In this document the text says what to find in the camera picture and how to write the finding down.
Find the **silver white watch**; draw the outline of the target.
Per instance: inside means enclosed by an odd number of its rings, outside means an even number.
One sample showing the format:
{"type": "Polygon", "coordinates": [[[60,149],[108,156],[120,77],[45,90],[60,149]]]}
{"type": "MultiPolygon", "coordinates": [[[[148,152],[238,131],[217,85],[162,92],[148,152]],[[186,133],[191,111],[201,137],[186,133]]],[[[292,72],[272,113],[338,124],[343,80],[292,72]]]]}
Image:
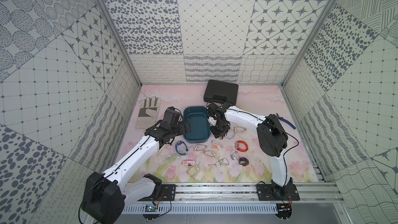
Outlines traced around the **silver white watch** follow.
{"type": "Polygon", "coordinates": [[[234,137],[235,137],[235,132],[232,131],[232,130],[230,130],[230,131],[228,131],[228,132],[225,134],[224,137],[225,137],[226,139],[228,139],[228,140],[232,140],[232,139],[234,139],[234,137]]]}

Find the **red watch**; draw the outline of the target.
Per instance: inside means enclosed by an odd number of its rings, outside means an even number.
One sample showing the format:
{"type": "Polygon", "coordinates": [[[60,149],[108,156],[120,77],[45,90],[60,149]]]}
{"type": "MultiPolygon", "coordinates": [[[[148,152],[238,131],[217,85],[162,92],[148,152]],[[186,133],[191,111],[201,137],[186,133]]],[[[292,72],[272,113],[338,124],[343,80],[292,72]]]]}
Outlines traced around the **red watch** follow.
{"type": "Polygon", "coordinates": [[[244,141],[236,141],[235,142],[235,149],[238,152],[247,152],[248,151],[248,144],[244,141]]]}

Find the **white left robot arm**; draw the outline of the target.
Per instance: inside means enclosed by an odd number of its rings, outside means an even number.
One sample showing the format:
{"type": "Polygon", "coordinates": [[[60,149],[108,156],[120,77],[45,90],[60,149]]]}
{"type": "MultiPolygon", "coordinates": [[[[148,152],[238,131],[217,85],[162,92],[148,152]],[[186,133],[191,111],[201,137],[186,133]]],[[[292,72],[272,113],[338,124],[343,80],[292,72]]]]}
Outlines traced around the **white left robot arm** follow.
{"type": "Polygon", "coordinates": [[[146,130],[142,139],[121,160],[103,173],[93,172],[88,177],[78,210],[86,212],[97,223],[113,224],[126,206],[145,198],[162,198],[162,180],[152,174],[144,175],[135,183],[128,182],[164,144],[170,144],[173,138],[190,131],[188,121],[168,124],[159,120],[146,130]]]}

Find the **pink white watch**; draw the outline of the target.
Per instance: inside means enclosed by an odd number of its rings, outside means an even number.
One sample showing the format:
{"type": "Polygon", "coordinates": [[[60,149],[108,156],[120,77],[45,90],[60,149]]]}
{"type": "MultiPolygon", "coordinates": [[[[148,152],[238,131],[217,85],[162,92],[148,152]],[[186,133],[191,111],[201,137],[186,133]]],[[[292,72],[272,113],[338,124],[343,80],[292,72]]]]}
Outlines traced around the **pink white watch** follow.
{"type": "Polygon", "coordinates": [[[195,160],[183,160],[181,162],[181,164],[184,165],[184,166],[189,166],[190,167],[190,166],[195,165],[196,161],[195,160]]]}

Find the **blue watch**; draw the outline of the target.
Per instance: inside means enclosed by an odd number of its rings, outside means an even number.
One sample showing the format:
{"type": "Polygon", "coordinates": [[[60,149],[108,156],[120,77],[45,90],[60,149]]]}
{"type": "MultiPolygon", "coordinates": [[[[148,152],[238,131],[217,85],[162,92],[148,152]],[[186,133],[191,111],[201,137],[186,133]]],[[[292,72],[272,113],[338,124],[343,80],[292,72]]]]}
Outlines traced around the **blue watch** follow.
{"type": "Polygon", "coordinates": [[[184,141],[178,141],[175,144],[175,150],[180,156],[186,156],[188,154],[188,146],[184,141]]]}

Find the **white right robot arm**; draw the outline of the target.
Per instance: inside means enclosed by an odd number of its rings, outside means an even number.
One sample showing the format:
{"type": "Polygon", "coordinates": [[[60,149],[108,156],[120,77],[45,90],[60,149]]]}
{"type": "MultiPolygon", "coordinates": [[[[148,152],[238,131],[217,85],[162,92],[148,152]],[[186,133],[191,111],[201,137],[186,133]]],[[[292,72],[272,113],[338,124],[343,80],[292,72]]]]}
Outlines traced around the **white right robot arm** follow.
{"type": "Polygon", "coordinates": [[[222,105],[208,103],[206,108],[210,131],[217,139],[222,139],[227,135],[231,123],[256,131],[261,150],[269,156],[272,167],[272,186],[283,193],[291,189],[293,181],[285,159],[289,151],[287,140],[290,135],[284,130],[276,115],[252,114],[229,103],[222,105]]]}

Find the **beige triangular watch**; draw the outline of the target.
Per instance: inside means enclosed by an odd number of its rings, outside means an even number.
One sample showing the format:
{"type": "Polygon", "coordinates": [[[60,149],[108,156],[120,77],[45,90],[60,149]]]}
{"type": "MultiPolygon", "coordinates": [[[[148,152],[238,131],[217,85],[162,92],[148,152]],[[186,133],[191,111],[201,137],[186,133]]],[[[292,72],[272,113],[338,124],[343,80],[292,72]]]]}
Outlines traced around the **beige triangular watch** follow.
{"type": "Polygon", "coordinates": [[[244,133],[247,131],[245,127],[235,126],[233,129],[234,133],[244,133]]]}

